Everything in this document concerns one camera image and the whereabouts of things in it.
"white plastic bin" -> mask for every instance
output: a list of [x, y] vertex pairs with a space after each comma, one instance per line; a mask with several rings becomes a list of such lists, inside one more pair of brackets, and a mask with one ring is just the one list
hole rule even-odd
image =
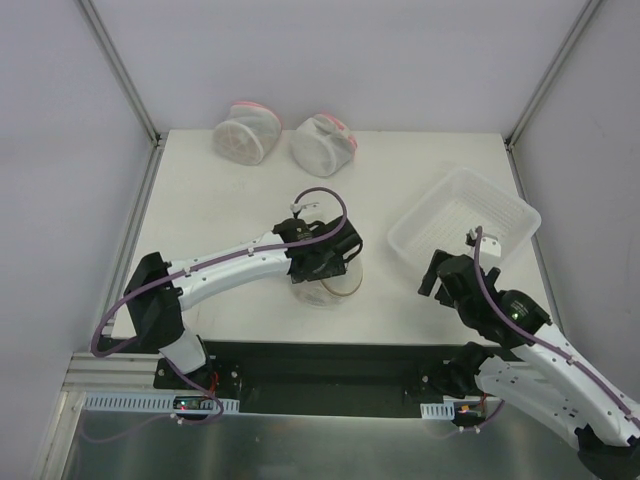
[[504, 266], [540, 227], [540, 214], [521, 198], [468, 168], [456, 168], [389, 231], [391, 248], [414, 271], [426, 272], [435, 250], [469, 252], [465, 235], [482, 225], [502, 246]]

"plastic container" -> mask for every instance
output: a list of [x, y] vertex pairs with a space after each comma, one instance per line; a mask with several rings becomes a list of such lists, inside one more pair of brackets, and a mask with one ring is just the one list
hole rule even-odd
[[344, 275], [315, 282], [292, 284], [291, 289], [301, 302], [314, 307], [331, 307], [339, 305], [356, 293], [361, 284], [362, 261], [358, 256], [349, 262], [347, 273]]
[[257, 165], [282, 132], [278, 116], [264, 105], [236, 102], [227, 119], [213, 130], [216, 153], [243, 165]]
[[296, 162], [317, 177], [328, 177], [353, 160], [358, 142], [340, 120], [321, 113], [305, 120], [291, 136]]
[[540, 214], [524, 200], [467, 168], [456, 168], [429, 190], [389, 231], [391, 248], [424, 274], [435, 250], [469, 252], [465, 236], [481, 225], [502, 246], [504, 265], [540, 227]]

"tabletop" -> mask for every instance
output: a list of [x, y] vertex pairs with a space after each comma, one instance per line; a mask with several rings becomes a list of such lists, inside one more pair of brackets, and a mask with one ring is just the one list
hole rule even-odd
[[[349, 219], [364, 240], [364, 274], [358, 292], [340, 305], [315, 307], [292, 294], [286, 277], [260, 280], [183, 312], [195, 333], [205, 340], [247, 342], [490, 344], [466, 328], [455, 310], [416, 293], [419, 270], [402, 263], [389, 247], [387, 233], [430, 186], [456, 166], [472, 168], [517, 195], [502, 137], [354, 132], [359, 145], [355, 160], [332, 177], [320, 179], [297, 165], [289, 149], [290, 135], [284, 131], [263, 162], [248, 167], [216, 155], [211, 130], [172, 130], [130, 273], [151, 252], [159, 251], [165, 260], [182, 259], [251, 240], [288, 218], [299, 192], [321, 185], [342, 196]], [[309, 199], [321, 202], [328, 220], [340, 213], [326, 194], [312, 194]], [[505, 266], [496, 286], [521, 290], [549, 311], [530, 242]], [[123, 308], [112, 336], [134, 334]]]

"white wall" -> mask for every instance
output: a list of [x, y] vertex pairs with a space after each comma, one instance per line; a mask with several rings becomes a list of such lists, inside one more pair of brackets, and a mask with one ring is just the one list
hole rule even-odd
[[0, 478], [29, 478], [149, 146], [71, 0], [0, 4]]
[[640, 400], [640, 2], [605, 2], [516, 160], [570, 338]]
[[96, 0], [161, 131], [230, 102], [289, 128], [509, 133], [585, 0]]

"mesh bag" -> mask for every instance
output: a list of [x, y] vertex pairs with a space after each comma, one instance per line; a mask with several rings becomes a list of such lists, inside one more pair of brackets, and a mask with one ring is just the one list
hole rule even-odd
[[227, 119], [213, 130], [216, 153], [243, 165], [257, 165], [275, 145], [282, 125], [267, 107], [236, 102]]
[[328, 177], [353, 159], [358, 143], [350, 130], [337, 118], [326, 114], [306, 120], [291, 137], [296, 162], [307, 172]]

